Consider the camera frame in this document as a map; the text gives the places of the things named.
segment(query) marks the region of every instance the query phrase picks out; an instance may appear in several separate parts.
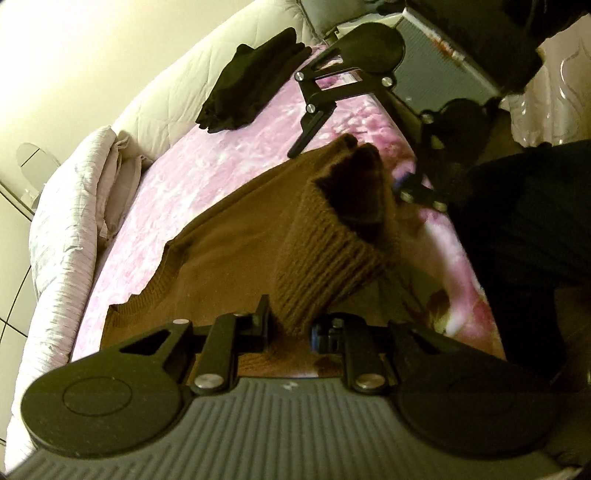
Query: silver screw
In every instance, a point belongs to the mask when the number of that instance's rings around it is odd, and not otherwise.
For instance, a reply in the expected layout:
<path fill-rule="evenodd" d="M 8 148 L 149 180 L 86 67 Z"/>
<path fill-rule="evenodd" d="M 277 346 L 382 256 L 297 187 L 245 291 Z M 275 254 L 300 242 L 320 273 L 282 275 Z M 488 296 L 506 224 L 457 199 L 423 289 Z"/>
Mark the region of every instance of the silver screw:
<path fill-rule="evenodd" d="M 386 379 L 379 374 L 363 374 L 355 379 L 355 384 L 364 390 L 374 390 L 385 385 Z"/>
<path fill-rule="evenodd" d="M 409 192 L 400 192 L 400 199 L 406 203 L 414 203 L 414 197 Z"/>
<path fill-rule="evenodd" d="M 447 212 L 447 205 L 443 202 L 433 202 L 433 208 L 441 213 Z"/>
<path fill-rule="evenodd" d="M 211 390 L 223 384 L 223 377 L 218 374 L 203 374 L 195 379 L 195 386 L 203 390 Z"/>
<path fill-rule="evenodd" d="M 432 123 L 435 123 L 435 117 L 430 113 L 422 114 L 421 120 L 423 120 L 423 123 L 426 125 L 431 125 Z"/>

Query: black garment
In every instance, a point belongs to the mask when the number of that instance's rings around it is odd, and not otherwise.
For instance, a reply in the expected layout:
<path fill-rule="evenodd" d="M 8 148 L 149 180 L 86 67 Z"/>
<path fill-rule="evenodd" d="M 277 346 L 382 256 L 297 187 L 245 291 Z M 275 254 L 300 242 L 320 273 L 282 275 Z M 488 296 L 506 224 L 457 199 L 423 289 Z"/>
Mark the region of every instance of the black garment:
<path fill-rule="evenodd" d="M 467 185 L 449 215 L 507 360 L 550 379 L 565 357 L 554 290 L 591 279 L 591 141 L 474 167 Z"/>
<path fill-rule="evenodd" d="M 286 28 L 260 47 L 238 45 L 197 117 L 209 133 L 250 124 L 279 88 L 312 53 L 296 43 L 296 31 Z"/>

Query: bed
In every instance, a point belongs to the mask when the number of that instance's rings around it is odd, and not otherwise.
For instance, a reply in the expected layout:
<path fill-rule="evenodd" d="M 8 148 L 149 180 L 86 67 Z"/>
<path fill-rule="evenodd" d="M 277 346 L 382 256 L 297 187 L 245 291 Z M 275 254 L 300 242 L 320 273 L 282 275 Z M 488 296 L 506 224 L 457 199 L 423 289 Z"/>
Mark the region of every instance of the bed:
<path fill-rule="evenodd" d="M 33 448 L 20 418 L 20 399 L 27 387 L 43 373 L 98 351 L 108 306 L 141 292 L 164 244 L 209 206 L 287 159 L 304 112 L 294 80 L 246 128 L 210 135 L 194 124 L 236 46 L 256 47 L 287 27 L 294 27 L 306 44 L 319 42 L 295 0 L 256 0 L 162 72 L 112 128 L 92 133 L 48 183 L 30 240 L 39 303 L 17 378 L 8 470 Z M 393 178 L 412 170 L 410 148 L 371 97 L 339 102 L 308 149 L 345 132 L 375 144 Z M 103 218 L 109 191 L 105 194 L 103 184 L 114 183 L 105 180 L 117 168 L 112 165 L 134 165 L 132 177 L 139 182 L 142 169 L 156 159 L 141 175 L 137 193 L 131 189 L 123 194 L 123 203 L 130 201 L 125 221 L 109 233 Z M 64 188 L 65 181 L 70 186 L 75 182 L 76 189 Z M 72 207 L 56 212 L 50 208 L 55 202 Z M 486 297 L 448 218 L 430 210 L 402 210 L 400 225 L 406 266 L 398 281 L 405 314 L 503 358 Z M 66 232 L 57 242 L 52 238 L 56 227 Z M 106 250 L 98 255 L 102 241 Z"/>

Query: black pants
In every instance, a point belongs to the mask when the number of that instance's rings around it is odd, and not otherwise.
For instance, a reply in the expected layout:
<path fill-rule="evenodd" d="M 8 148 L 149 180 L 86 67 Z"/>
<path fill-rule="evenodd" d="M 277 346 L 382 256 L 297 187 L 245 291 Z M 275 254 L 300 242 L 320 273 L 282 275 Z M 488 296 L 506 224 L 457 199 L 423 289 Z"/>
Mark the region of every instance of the black pants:
<path fill-rule="evenodd" d="M 550 379 L 565 360 L 554 291 L 591 279 L 591 141 L 474 167 L 467 184 L 449 215 L 507 360 Z"/>

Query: gray ribbed panel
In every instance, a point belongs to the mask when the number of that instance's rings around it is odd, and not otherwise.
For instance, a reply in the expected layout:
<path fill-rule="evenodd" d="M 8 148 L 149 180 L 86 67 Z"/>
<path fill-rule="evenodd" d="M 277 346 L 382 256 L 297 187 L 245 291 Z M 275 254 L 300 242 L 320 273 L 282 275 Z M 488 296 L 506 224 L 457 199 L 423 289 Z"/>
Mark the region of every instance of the gray ribbed panel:
<path fill-rule="evenodd" d="M 340 379 L 252 378 L 195 400 L 143 450 L 105 460 L 37 452 L 10 478 L 533 480 L 556 470 L 542 453 L 490 462 L 440 452 L 415 438 L 386 399 L 350 392 Z"/>
<path fill-rule="evenodd" d="M 438 112 L 456 98 L 484 105 L 499 96 L 460 64 L 444 57 L 433 41 L 406 18 L 396 29 L 404 39 L 406 54 L 394 72 L 397 83 L 392 92 L 416 114 Z"/>

